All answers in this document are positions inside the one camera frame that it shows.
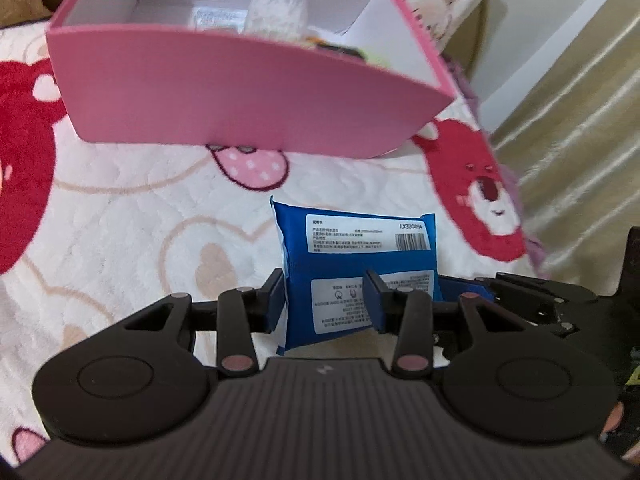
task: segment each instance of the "blue plastic pouch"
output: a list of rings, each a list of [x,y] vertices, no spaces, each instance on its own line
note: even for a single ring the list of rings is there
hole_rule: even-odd
[[[371,325],[362,277],[375,270],[388,286],[410,286],[441,300],[435,215],[401,218],[295,207],[271,200],[286,277],[283,350]]]
[[[489,301],[494,301],[495,296],[480,283],[462,278],[452,278],[451,276],[439,276],[438,284],[442,293],[442,301],[458,302],[460,294],[464,292],[474,292]]]

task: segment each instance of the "beige curtain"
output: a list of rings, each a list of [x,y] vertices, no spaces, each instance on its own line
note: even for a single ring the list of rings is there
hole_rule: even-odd
[[[552,279],[616,290],[640,224],[640,0],[608,0],[492,136]]]

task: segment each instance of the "open box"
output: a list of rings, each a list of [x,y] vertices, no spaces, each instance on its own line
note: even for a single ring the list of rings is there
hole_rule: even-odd
[[[250,1],[65,0],[47,42],[78,135],[364,158],[395,149],[453,99],[402,0],[306,0],[315,33],[374,52],[388,70],[194,30],[198,9],[246,11]]]

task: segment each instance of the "screw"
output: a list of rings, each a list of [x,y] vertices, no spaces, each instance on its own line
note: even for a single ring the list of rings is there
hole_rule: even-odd
[[[230,372],[244,372],[254,365],[254,360],[248,355],[233,354],[222,359],[220,364]]]
[[[405,372],[419,372],[429,366],[429,360],[426,357],[416,354],[403,355],[396,363]]]

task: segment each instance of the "red bear print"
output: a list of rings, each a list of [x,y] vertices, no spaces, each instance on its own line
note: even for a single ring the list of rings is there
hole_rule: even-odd
[[[65,107],[48,59],[0,62],[0,274],[22,256],[47,206]]]
[[[285,183],[289,161],[282,152],[255,148],[207,146],[222,173],[250,191],[270,191]]]
[[[414,136],[436,193],[479,254],[510,262],[525,253],[520,219],[481,132],[455,120],[433,121],[437,140]]]

